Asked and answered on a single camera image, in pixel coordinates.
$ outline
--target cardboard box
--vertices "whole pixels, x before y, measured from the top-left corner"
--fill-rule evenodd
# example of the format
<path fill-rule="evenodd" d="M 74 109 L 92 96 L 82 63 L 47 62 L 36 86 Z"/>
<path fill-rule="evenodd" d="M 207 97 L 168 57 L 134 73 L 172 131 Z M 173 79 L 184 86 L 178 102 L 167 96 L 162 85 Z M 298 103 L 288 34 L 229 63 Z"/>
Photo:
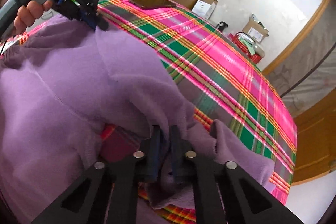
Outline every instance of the cardboard box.
<path fill-rule="evenodd" d="M 249 19 L 248 23 L 243 28 L 243 32 L 258 43 L 262 42 L 265 37 L 268 36 L 268 30 L 264 29 L 252 18 Z"/>
<path fill-rule="evenodd" d="M 216 8 L 217 3 L 217 0 L 197 0 L 192 12 L 205 20 L 208 20 Z"/>

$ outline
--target human hand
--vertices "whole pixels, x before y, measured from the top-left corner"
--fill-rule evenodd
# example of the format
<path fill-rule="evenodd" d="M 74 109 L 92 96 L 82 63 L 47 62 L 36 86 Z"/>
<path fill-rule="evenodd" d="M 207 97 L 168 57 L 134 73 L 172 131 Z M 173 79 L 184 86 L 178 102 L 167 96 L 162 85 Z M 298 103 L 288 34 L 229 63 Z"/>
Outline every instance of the human hand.
<path fill-rule="evenodd" d="M 8 0 L 0 0 L 0 7 L 2 7 Z M 53 2 L 51 0 L 46 1 L 43 5 L 40 5 L 35 0 L 28 3 L 27 7 L 21 6 L 17 12 L 17 17 L 14 20 L 15 29 L 12 35 L 23 33 L 27 27 L 34 24 L 35 20 L 43 15 L 44 11 L 50 10 Z"/>

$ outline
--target red object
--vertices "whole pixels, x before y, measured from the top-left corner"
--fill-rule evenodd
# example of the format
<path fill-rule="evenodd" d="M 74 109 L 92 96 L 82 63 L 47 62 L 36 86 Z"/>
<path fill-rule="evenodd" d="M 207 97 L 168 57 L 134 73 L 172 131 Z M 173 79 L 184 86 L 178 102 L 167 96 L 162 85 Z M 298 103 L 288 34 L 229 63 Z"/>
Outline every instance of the red object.
<path fill-rule="evenodd" d="M 260 62 L 260 60 L 262 59 L 262 57 L 259 54 L 250 54 L 248 48 L 246 47 L 245 44 L 241 43 L 239 41 L 239 38 L 237 35 L 233 36 L 232 34 L 229 34 L 229 38 L 231 39 L 231 41 L 239 48 L 243 51 L 243 53 L 254 63 L 254 64 L 258 64 Z"/>

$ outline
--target purple garment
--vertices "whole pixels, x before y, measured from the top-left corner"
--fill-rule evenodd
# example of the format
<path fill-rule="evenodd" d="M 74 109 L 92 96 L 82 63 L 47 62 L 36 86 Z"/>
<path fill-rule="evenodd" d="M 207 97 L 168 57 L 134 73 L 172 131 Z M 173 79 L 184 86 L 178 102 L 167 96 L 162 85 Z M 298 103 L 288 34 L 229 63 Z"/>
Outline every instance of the purple garment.
<path fill-rule="evenodd" d="M 5 53 L 0 74 L 0 189 L 22 224 L 96 161 L 107 123 L 141 137 L 158 124 L 167 139 L 169 126 L 177 125 L 197 152 L 220 163 L 235 160 L 268 185 L 274 162 L 248 150 L 222 122 L 215 121 L 209 135 L 156 52 L 114 26 L 93 31 L 56 16 Z M 147 187 L 151 204 L 192 208 L 188 186 L 176 188 L 167 173 L 167 152 L 168 146 L 160 155 L 160 183 Z M 148 219 L 165 222 L 141 201 L 137 223 Z"/>

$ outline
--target black phone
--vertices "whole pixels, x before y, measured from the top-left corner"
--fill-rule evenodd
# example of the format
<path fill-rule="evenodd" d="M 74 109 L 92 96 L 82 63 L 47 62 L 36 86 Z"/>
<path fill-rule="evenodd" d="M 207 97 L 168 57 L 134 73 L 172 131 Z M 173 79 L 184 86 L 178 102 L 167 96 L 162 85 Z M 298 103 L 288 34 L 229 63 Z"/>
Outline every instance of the black phone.
<path fill-rule="evenodd" d="M 176 4 L 169 0 L 129 0 L 129 2 L 140 7 L 143 10 L 176 7 Z"/>

